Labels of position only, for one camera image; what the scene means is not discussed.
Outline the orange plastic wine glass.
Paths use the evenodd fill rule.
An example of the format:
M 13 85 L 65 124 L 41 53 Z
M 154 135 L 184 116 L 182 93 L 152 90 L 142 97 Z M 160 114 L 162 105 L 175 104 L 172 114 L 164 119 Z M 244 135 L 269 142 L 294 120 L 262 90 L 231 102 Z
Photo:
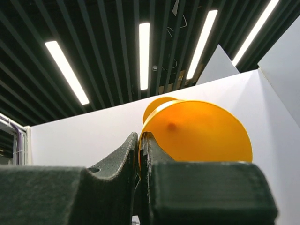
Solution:
M 144 111 L 141 133 L 179 162 L 253 161 L 244 125 L 226 109 L 205 101 L 159 97 Z

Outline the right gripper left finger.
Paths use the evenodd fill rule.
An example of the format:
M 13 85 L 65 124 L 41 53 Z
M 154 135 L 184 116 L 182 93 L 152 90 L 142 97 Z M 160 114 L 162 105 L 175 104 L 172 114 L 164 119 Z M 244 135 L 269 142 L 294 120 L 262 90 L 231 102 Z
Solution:
M 91 167 L 0 168 L 3 225 L 129 225 L 137 133 Z

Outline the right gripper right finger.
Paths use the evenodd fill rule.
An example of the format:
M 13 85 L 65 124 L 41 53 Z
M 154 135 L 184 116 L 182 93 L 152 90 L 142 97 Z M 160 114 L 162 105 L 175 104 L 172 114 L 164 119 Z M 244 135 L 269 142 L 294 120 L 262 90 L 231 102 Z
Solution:
M 278 208 L 260 168 L 177 162 L 150 132 L 140 139 L 143 225 L 273 225 Z

